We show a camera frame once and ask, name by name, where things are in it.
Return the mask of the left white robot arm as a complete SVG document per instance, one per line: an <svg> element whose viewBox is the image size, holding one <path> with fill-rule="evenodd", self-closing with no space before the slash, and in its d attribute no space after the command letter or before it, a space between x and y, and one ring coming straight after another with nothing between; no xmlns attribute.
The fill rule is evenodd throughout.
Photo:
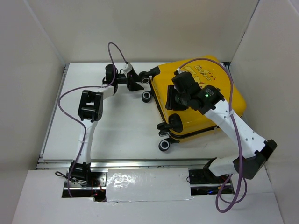
<svg viewBox="0 0 299 224"><path fill-rule="evenodd" d="M102 118L103 102L116 94L119 84L126 84L129 91L143 90L138 84L139 76L131 63L125 63L122 73L117 73L115 66L105 67L104 88L98 92L83 90L78 108L79 121L83 124L80 131L78 152L69 168L70 179L75 179L81 186L92 182L91 146L98 121Z"/></svg>

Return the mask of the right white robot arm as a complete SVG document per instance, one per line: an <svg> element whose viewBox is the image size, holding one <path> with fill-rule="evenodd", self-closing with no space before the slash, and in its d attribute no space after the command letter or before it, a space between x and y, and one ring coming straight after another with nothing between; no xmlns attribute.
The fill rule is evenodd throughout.
<svg viewBox="0 0 299 224"><path fill-rule="evenodd" d="M199 111L213 121L239 148L238 156L215 158L204 166L204 178L216 182L222 175L239 174L253 179L277 148L274 140L258 135L232 109L214 86L201 88L190 72L175 73L172 78L175 95L171 100Z"/></svg>

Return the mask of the yellow suitcase with grey lining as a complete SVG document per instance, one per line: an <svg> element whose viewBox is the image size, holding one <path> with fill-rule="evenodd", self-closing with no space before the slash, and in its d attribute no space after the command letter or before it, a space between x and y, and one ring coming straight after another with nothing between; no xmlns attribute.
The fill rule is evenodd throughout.
<svg viewBox="0 0 299 224"><path fill-rule="evenodd" d="M164 63L138 75L140 83L150 84L142 101L154 99L163 120L157 124L163 137L158 144L160 151L217 128L206 115L222 100L232 100L235 112L243 115L245 100L230 83L227 72L217 58L204 56Z"/></svg>

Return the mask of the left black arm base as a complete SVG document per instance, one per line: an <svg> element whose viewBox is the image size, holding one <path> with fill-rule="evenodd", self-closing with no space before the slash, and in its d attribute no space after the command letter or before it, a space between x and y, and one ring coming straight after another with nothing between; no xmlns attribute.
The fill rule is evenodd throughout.
<svg viewBox="0 0 299 224"><path fill-rule="evenodd" d="M107 172L92 172L91 174L90 182L73 178L68 183L66 175L56 171L56 176L65 179L62 198L72 196L73 198L92 198L97 202L106 202Z"/></svg>

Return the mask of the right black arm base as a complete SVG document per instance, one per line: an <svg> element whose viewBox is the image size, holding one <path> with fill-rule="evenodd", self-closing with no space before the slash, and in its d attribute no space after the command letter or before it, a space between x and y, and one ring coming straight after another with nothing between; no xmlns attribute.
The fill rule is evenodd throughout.
<svg viewBox="0 0 299 224"><path fill-rule="evenodd" d="M186 181L190 184L192 196L216 195L228 179L228 175L215 176L206 168L206 164L210 162L209 159L192 159L187 162Z"/></svg>

